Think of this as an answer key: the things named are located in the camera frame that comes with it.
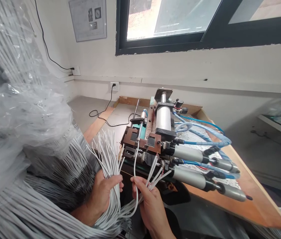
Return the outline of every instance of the power outlet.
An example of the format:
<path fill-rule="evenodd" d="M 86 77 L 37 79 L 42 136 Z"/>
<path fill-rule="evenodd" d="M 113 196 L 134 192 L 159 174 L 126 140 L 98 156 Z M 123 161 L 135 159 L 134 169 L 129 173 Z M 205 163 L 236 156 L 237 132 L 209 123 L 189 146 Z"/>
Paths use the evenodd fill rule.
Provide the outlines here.
<path fill-rule="evenodd" d="M 74 70 L 72 70 L 73 75 L 81 75 L 80 67 L 75 66 Z"/>
<path fill-rule="evenodd" d="M 113 87 L 113 91 L 120 91 L 120 83 L 116 81 L 111 81 L 111 85 L 110 85 L 111 89 L 113 84 L 115 84 L 115 86 Z"/>

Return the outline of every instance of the person's right hand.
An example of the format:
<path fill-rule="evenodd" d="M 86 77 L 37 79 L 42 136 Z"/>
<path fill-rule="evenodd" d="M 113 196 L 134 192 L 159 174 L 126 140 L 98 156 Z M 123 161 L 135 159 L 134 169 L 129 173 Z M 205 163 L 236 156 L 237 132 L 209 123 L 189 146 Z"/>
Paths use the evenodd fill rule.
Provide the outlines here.
<path fill-rule="evenodd" d="M 176 239 L 173 235 L 159 190 L 152 191 L 146 187 L 147 180 L 142 177 L 131 177 L 133 182 L 133 198 L 136 199 L 136 188 L 140 190 L 144 201 L 140 204 L 140 213 L 146 228 L 154 239 Z"/>

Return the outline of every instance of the window glass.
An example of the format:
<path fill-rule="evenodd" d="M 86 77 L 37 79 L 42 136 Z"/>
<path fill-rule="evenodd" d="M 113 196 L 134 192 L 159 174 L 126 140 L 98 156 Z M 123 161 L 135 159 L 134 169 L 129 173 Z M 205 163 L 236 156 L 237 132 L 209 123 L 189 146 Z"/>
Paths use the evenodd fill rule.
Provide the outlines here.
<path fill-rule="evenodd" d="M 281 0 L 243 0 L 229 24 L 281 17 Z"/>
<path fill-rule="evenodd" d="M 130 0 L 127 40 L 207 30 L 221 0 Z"/>

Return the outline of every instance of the black window frame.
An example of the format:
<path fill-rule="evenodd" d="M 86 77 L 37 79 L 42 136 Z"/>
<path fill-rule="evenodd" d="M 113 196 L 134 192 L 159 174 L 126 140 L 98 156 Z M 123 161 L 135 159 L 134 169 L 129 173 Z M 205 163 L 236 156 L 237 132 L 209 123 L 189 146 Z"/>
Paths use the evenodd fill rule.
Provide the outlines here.
<path fill-rule="evenodd" d="M 281 17 L 229 24 L 241 2 L 222 0 L 205 32 L 127 41 L 129 0 L 117 0 L 115 55 L 281 44 Z"/>

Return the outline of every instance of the framed poster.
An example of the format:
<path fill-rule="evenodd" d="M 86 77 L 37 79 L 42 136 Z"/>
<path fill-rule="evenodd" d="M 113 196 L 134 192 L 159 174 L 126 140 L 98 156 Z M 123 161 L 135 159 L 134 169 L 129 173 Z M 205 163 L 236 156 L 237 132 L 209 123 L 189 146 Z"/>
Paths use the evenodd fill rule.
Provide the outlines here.
<path fill-rule="evenodd" d="M 106 0 L 70 0 L 76 42 L 107 37 Z"/>

